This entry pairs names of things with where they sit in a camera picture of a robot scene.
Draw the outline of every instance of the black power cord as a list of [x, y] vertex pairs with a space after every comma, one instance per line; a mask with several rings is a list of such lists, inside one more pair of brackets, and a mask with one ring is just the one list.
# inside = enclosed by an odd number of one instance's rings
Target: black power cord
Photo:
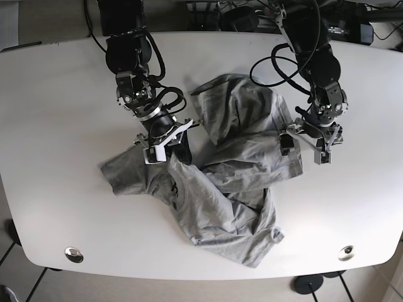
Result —
[[[287, 78], [287, 75], [279, 68], [279, 66], [277, 65], [277, 61], [276, 61], [276, 54], [280, 49], [284, 49], [284, 48], [288, 48], [290, 47], [287, 43], [284, 44], [279, 44], [277, 45], [275, 48], [273, 48], [273, 50], [271, 51], [271, 63], [273, 64], [273, 67], [275, 68], [275, 70], [277, 71], [277, 73], [280, 75], [280, 77], [282, 77], [283, 79]], [[291, 85], [292, 87], [294, 87], [296, 90], [310, 96], [310, 92], [306, 89], [304, 89], [303, 87], [299, 86], [296, 82], [294, 82], [293, 80], [288, 80], [287, 83], [289, 83], [289, 85]]]
[[258, 86], [261, 86], [261, 87], [275, 87], [275, 86], [279, 86], [279, 85], [281, 85], [281, 84], [284, 84], [284, 83], [288, 82], [289, 80], [291, 80], [293, 77], [295, 77], [297, 74], [299, 74], [301, 71], [303, 71], [303, 69], [304, 69], [304, 68], [307, 66], [307, 64], [310, 62], [311, 58], [312, 58], [313, 55], [315, 54], [315, 51], [316, 51], [316, 48], [317, 48], [317, 45], [318, 45], [318, 42], [319, 42], [319, 38], [320, 38], [320, 35], [321, 35], [321, 12], [319, 11], [319, 7], [318, 7], [318, 5], [317, 5], [316, 0], [312, 0], [312, 4], [314, 5], [314, 10], [315, 10], [316, 15], [317, 15], [317, 36], [316, 36], [315, 43], [314, 43], [314, 45], [313, 45], [313, 47], [312, 47], [312, 50], [311, 50], [311, 52], [310, 52], [310, 55], [309, 55], [308, 59], [305, 61], [305, 63], [304, 63], [300, 68], [298, 68], [297, 71], [295, 71], [292, 75], [290, 75], [289, 77], [286, 77], [286, 78], [283, 79], [282, 81], [277, 82], [277, 83], [274, 83], [274, 84], [262, 84], [262, 83], [259, 83], [259, 82], [255, 81], [255, 80], [253, 79], [253, 70], [256, 68], [256, 66], [258, 66], [261, 62], [263, 62], [263, 61], [265, 61], [265, 60], [272, 59], [272, 58], [275, 58], [275, 59], [282, 59], [282, 60], [290, 60], [290, 59], [285, 58], [285, 57], [277, 57], [277, 56], [269, 56], [269, 57], [263, 58], [263, 59], [257, 61], [257, 62], [252, 66], [251, 71], [249, 72], [249, 77], [250, 77], [251, 81], [252, 81], [255, 85], [258, 85]]
[[386, 40], [387, 38], [389, 38], [395, 31], [397, 31], [398, 28], [400, 28], [403, 25], [403, 22], [399, 25], [397, 25], [385, 38], [380, 38], [377, 33], [375, 33], [375, 30], [373, 31], [373, 34], [381, 41]]
[[94, 39], [95, 43], [98, 45], [98, 47], [100, 49], [102, 49], [102, 51], [104, 53], [106, 53], [105, 48], [102, 47], [101, 44], [99, 44], [98, 40], [95, 38], [94, 33], [93, 33], [93, 26], [91, 24], [90, 18], [89, 18], [89, 13], [88, 13], [88, 0], [83, 0], [83, 5], [84, 5], [84, 15], [86, 17], [86, 23], [87, 23], [87, 27], [89, 30], [89, 35]]

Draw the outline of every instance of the metal bracket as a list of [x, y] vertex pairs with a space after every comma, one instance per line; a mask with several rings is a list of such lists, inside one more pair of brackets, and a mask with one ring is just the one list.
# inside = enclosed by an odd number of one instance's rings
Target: metal bracket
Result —
[[[303, 135], [305, 134], [304, 129], [302, 128], [304, 124], [304, 120], [297, 118], [294, 123], [291, 123], [285, 127], [285, 129], [280, 131], [280, 136], [282, 135], [289, 135], [290, 137], [296, 139], [296, 140], [301, 140], [305, 142], [313, 151], [314, 151], [314, 162], [318, 165], [321, 164], [331, 164], [332, 163], [332, 152], [330, 150], [331, 146], [334, 143], [341, 143], [343, 142], [343, 139], [341, 138], [341, 135], [339, 134], [340, 130], [340, 125], [334, 125], [333, 126], [333, 133], [329, 137], [328, 142], [323, 142], [324, 146], [318, 147], [314, 145], [312, 142], [310, 142], [306, 137]], [[288, 155], [289, 150], [293, 148], [293, 145], [290, 146], [281, 146], [281, 154], [282, 155]]]

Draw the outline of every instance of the gray t-shirt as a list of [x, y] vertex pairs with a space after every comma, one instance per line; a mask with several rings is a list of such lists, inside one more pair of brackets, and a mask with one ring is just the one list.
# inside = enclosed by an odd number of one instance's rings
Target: gray t-shirt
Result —
[[150, 194], [170, 206], [196, 246], [256, 267], [283, 239], [268, 188], [302, 173], [298, 142], [288, 156], [280, 152], [289, 111], [280, 95], [239, 74], [202, 85], [192, 102], [217, 147], [202, 168], [175, 155], [145, 165], [142, 147], [132, 147], [101, 170], [116, 195]]

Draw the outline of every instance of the table surface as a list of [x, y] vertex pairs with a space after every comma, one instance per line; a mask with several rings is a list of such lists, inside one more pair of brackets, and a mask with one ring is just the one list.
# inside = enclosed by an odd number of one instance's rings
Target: table surface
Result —
[[[284, 42], [255, 33], [154, 37], [167, 69], [162, 83], [183, 91], [224, 73], [248, 73]], [[304, 175], [271, 188], [285, 238], [256, 269], [192, 246], [162, 202], [113, 195], [99, 164], [145, 131], [116, 105], [114, 75], [92, 40], [0, 54], [0, 173], [26, 256], [68, 271], [182, 280], [298, 276], [389, 260], [403, 229], [403, 54], [332, 47], [349, 99], [339, 119], [344, 143], [322, 166], [302, 144]], [[280, 55], [292, 57], [288, 50]], [[295, 68], [280, 67], [288, 74]], [[155, 57], [150, 69], [159, 72]], [[269, 62], [256, 75], [279, 79]], [[307, 87], [299, 76], [297, 82]], [[287, 84], [276, 90], [294, 117], [296, 105], [307, 105]], [[177, 117], [197, 119], [192, 105]], [[211, 144], [202, 127], [189, 136], [194, 154]], [[348, 245], [355, 256], [341, 262], [339, 251]], [[67, 247], [78, 248], [84, 261], [70, 262]]]

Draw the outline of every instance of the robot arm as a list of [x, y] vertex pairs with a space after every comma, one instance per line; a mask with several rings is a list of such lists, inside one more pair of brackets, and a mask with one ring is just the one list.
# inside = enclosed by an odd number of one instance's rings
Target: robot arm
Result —
[[[308, 110], [296, 107], [301, 118], [286, 125], [280, 132], [281, 152], [287, 155], [293, 148], [293, 140], [301, 139], [314, 150], [317, 164], [331, 163], [331, 146], [343, 142], [342, 127], [335, 119], [348, 108], [347, 97], [338, 82], [341, 68], [332, 53], [330, 37], [320, 18], [319, 6], [327, 4], [315, 0], [270, 0], [276, 13], [276, 22], [287, 44], [275, 47], [271, 54], [273, 66], [282, 76], [287, 76], [278, 68], [276, 53], [290, 47], [294, 52], [300, 75], [310, 84], [310, 91], [288, 79], [287, 82], [302, 93], [309, 95]], [[314, 145], [304, 135], [316, 139]]]
[[[327, 4], [324, 1], [328, 0], [268, 1], [287, 41], [287, 44], [276, 46], [270, 57], [283, 80], [272, 85], [262, 85], [254, 81], [252, 76], [251, 80], [265, 87], [287, 82], [309, 95], [309, 109], [297, 107], [301, 118], [280, 130], [281, 152], [287, 155], [293, 148], [293, 138], [301, 139], [314, 149], [317, 164], [330, 163], [330, 147], [343, 141], [342, 128], [335, 119], [347, 109], [347, 99], [338, 82], [340, 64], [332, 54], [329, 34], [319, 13], [319, 6]], [[186, 99], [178, 88], [159, 83], [165, 76], [165, 66], [157, 45], [145, 28], [143, 0], [98, 0], [98, 4], [103, 35], [109, 37], [106, 64], [116, 75], [118, 103], [133, 111], [148, 131], [148, 137], [137, 135], [135, 142], [144, 146], [145, 162], [164, 162], [166, 154], [175, 152], [180, 160], [190, 163], [186, 131], [193, 121], [188, 119], [183, 124], [176, 121], [173, 114], [184, 109]], [[276, 63], [276, 58], [279, 58], [276, 57], [277, 51], [286, 47], [295, 53], [298, 65], [298, 71], [290, 77]], [[161, 68], [157, 76], [149, 74], [148, 62], [152, 50]], [[292, 81], [291, 78], [298, 73], [310, 84], [309, 91]], [[160, 88], [163, 90], [157, 94], [156, 89]], [[167, 93], [174, 93], [177, 98], [169, 104], [163, 104], [161, 100]], [[182, 102], [184, 106], [180, 110], [169, 111]], [[316, 144], [304, 135], [316, 139]]]
[[[132, 111], [148, 132], [148, 137], [137, 135], [135, 142], [143, 145], [145, 163], [164, 162], [166, 154], [171, 152], [190, 163], [186, 130], [193, 121], [177, 122], [173, 114], [186, 106], [183, 92], [159, 83], [165, 76], [165, 65], [154, 39], [146, 30], [143, 0], [99, 0], [98, 4], [103, 35], [109, 37], [106, 64], [116, 75], [118, 104]], [[148, 68], [152, 50], [161, 69], [157, 76], [150, 75]], [[177, 98], [163, 104], [162, 98], [168, 93]], [[180, 103], [184, 103], [180, 110], [169, 111]]]

